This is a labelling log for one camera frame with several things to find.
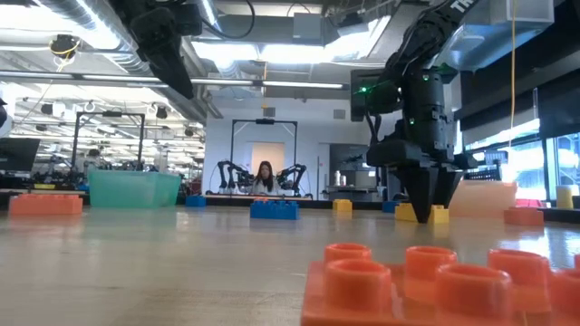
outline teal plastic bin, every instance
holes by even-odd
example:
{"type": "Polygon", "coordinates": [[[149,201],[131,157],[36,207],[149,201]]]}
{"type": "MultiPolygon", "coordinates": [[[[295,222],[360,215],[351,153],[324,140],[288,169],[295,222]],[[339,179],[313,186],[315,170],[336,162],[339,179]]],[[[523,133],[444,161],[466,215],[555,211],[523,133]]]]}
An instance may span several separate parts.
{"type": "Polygon", "coordinates": [[[174,206],[181,178],[157,172],[90,170],[91,206],[157,208],[174,206]]]}

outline woman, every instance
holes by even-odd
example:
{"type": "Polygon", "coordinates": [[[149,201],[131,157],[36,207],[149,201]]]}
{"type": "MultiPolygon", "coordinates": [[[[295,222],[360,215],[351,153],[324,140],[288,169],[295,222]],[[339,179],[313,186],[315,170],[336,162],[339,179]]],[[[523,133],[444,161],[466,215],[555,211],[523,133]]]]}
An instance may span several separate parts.
{"type": "Polygon", "coordinates": [[[253,195],[278,195],[278,185],[274,182],[272,165],[268,161],[262,161],[256,176],[256,181],[252,186],[253,195]]]}

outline blue lego block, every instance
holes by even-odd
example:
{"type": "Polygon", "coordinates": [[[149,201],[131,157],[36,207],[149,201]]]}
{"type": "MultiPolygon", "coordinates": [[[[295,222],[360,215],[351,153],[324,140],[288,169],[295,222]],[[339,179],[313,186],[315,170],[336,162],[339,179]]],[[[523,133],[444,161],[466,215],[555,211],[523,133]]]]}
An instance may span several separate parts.
{"type": "Polygon", "coordinates": [[[400,201],[382,202],[382,212],[395,214],[395,207],[400,203],[400,201]]]}
{"type": "Polygon", "coordinates": [[[187,207],[205,207],[206,198],[203,196],[187,196],[185,198],[185,206],[187,207]]]}
{"type": "Polygon", "coordinates": [[[256,201],[250,206],[251,218],[298,219],[298,204],[285,201],[256,201]]]}

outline dark hair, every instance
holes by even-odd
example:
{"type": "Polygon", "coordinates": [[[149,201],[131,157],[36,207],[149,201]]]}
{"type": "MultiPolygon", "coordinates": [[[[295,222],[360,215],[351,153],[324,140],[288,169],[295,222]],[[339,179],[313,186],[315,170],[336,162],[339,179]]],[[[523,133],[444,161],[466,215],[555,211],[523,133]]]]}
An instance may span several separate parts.
{"type": "Polygon", "coordinates": [[[260,168],[257,169],[256,184],[258,184],[260,181],[262,181],[264,186],[268,188],[268,191],[272,191],[272,187],[274,186],[274,175],[272,172],[272,165],[268,161],[262,161],[260,163],[260,168]],[[270,176],[267,179],[262,179],[263,166],[267,166],[268,169],[270,170],[270,176]]]}

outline small robot arm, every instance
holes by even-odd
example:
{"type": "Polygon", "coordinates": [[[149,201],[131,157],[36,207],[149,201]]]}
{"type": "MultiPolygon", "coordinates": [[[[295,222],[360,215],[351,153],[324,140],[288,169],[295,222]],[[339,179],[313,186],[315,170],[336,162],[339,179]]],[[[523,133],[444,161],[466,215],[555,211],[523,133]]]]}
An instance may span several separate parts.
{"type": "Polygon", "coordinates": [[[431,63],[479,1],[446,0],[424,10],[405,31],[399,50],[376,73],[378,78],[369,78],[368,71],[352,72],[352,112],[362,118],[358,113],[362,109],[372,132],[367,164],[393,171],[406,188],[420,223],[428,222],[431,205],[449,206],[463,176],[461,170],[477,165],[471,156],[453,155],[453,118],[445,112],[443,96],[446,76],[431,63]],[[402,120],[379,141],[371,116],[377,124],[380,114],[399,109],[402,120]]]}
{"type": "Polygon", "coordinates": [[[295,196],[300,196],[300,180],[305,171],[306,165],[294,164],[292,167],[285,168],[278,172],[275,176],[275,180],[283,190],[293,190],[295,196]],[[294,173],[297,173],[296,179],[294,181],[288,180],[288,177],[292,176],[294,173]]]}
{"type": "Polygon", "coordinates": [[[254,182],[254,176],[252,174],[250,174],[245,168],[242,168],[229,160],[219,161],[217,163],[217,168],[219,169],[219,176],[221,178],[221,183],[219,184],[220,192],[225,192],[226,189],[232,191],[236,188],[236,185],[239,188],[251,187],[254,182]],[[229,174],[227,181],[224,167],[227,167],[227,173],[229,174]],[[234,171],[237,173],[237,181],[234,180],[234,171]]]}

